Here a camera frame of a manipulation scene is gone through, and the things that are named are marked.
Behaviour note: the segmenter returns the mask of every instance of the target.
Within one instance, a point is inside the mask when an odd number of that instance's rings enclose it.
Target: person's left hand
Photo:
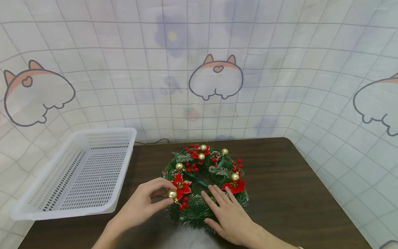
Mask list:
[[[119,213],[110,221],[110,225],[114,229],[124,232],[142,224],[157,211],[173,204],[174,201],[170,198],[156,203],[151,202],[151,198],[166,197],[161,189],[177,190],[170,181],[160,177],[140,184]]]

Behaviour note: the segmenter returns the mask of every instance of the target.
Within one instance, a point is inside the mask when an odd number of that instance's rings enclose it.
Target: finger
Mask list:
[[[160,197],[160,198],[167,198],[167,195],[166,195],[166,193],[164,192],[164,191],[162,191],[161,189],[159,189],[159,190],[156,190],[155,192],[153,192],[153,193],[151,193],[150,195],[149,195],[149,197],[152,199],[152,198],[158,198],[158,197]]]
[[[206,204],[209,206],[209,208],[213,211],[213,213],[216,213],[219,207],[214,203],[212,199],[210,199],[210,197],[207,195],[205,191],[202,191],[201,194]]]
[[[170,181],[159,177],[159,178],[150,180],[149,182],[146,182],[144,191],[146,191],[148,194],[151,194],[160,188],[177,190],[177,188]]]
[[[173,203],[174,203],[173,199],[166,198],[166,199],[163,199],[163,200],[161,200],[159,202],[151,204],[149,206],[149,211],[150,211],[151,215],[153,215],[157,211],[165,209],[166,207],[170,206]]]
[[[229,187],[225,187],[225,190],[228,194],[229,199],[232,201],[232,203],[240,205],[239,202],[237,201],[237,199],[235,198],[234,194],[229,189]]]
[[[217,190],[212,186],[209,185],[210,193],[213,195],[214,199],[216,199],[219,206],[225,205],[225,201],[222,199],[221,195],[217,192]]]
[[[226,196],[226,194],[217,186],[213,185],[214,189],[217,191],[217,193],[221,196],[221,198],[225,201],[225,203],[231,203],[231,200]]]
[[[214,221],[213,219],[206,218],[206,219],[205,219],[205,223],[206,223],[207,225],[209,225],[209,227],[213,228],[214,231],[216,231],[219,235],[222,234],[222,232],[223,232],[222,227],[220,226],[220,224],[218,224],[218,223],[217,223],[216,221]]]

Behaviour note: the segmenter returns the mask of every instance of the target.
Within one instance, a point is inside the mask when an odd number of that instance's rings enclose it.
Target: white plastic basket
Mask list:
[[[19,200],[11,218],[50,220],[113,212],[136,135],[134,128],[73,133]]]

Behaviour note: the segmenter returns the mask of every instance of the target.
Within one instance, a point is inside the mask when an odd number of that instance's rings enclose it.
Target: christmas wreath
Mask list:
[[[228,150],[218,150],[208,145],[190,145],[175,156],[163,171],[163,177],[177,187],[169,191],[167,196],[174,199],[174,204],[168,207],[168,216],[175,224],[182,224],[192,229],[205,228],[211,233],[214,230],[205,224],[205,218],[217,218],[201,196],[201,191],[207,191],[207,186],[217,185],[222,190],[228,187],[240,205],[246,209],[248,194],[245,182],[242,180],[242,160],[233,161],[228,156]]]

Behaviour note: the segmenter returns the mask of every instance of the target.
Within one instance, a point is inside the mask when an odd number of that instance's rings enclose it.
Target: heart shape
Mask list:
[[[24,79],[22,80],[22,85],[23,85],[24,87],[31,87],[32,84],[33,84],[33,79],[32,79],[32,77],[30,77],[30,76],[28,76],[28,77],[26,77],[26,78],[24,78]]]
[[[221,72],[223,69],[224,69],[224,66],[223,66],[223,65],[213,67],[213,71],[214,71],[215,73],[219,73],[219,72]]]

